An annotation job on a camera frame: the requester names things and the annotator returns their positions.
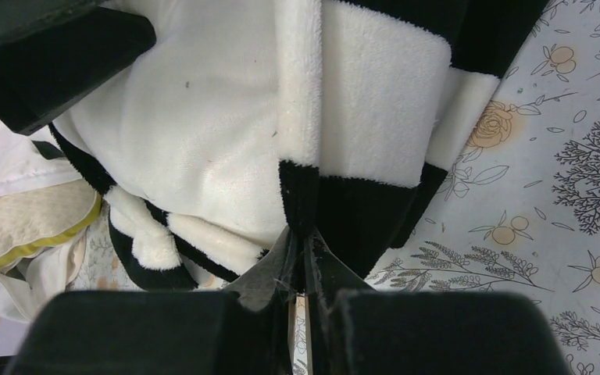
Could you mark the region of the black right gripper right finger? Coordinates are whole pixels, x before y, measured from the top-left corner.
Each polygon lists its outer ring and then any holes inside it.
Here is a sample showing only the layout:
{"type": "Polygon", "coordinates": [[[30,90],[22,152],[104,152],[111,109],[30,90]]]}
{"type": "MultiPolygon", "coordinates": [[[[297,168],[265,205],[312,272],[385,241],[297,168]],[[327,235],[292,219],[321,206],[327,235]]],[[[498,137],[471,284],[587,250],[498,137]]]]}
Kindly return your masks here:
{"type": "Polygon", "coordinates": [[[311,374],[567,374],[540,310],[499,292],[383,292],[303,242],[311,374]]]}

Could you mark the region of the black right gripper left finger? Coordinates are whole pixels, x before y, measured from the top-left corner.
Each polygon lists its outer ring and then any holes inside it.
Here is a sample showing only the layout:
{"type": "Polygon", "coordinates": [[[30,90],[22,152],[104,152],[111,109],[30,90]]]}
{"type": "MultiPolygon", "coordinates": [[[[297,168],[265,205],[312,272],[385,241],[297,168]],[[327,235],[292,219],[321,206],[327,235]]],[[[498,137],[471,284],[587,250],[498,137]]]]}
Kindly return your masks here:
{"type": "Polygon", "coordinates": [[[31,325],[9,374],[289,374],[300,240],[218,291],[75,291],[31,325]]]}

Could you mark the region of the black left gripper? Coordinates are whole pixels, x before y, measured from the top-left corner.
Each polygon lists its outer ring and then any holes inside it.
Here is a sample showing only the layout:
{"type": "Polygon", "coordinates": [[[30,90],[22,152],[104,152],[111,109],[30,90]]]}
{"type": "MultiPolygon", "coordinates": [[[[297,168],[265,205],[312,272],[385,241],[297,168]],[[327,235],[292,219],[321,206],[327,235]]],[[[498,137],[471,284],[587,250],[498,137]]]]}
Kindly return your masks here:
{"type": "Polygon", "coordinates": [[[146,17],[100,1],[0,1],[0,120],[30,135],[155,43],[146,17]]]}

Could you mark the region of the black white striped pillowcase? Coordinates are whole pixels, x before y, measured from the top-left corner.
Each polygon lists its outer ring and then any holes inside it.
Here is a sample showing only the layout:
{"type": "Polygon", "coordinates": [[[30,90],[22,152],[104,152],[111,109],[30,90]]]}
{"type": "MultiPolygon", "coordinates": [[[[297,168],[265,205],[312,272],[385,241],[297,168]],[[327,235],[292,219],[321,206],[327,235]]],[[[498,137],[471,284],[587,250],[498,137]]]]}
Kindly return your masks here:
{"type": "Polygon", "coordinates": [[[155,46],[60,115],[141,289],[231,282],[290,228],[366,277],[427,208],[543,1],[115,1],[155,46]]]}

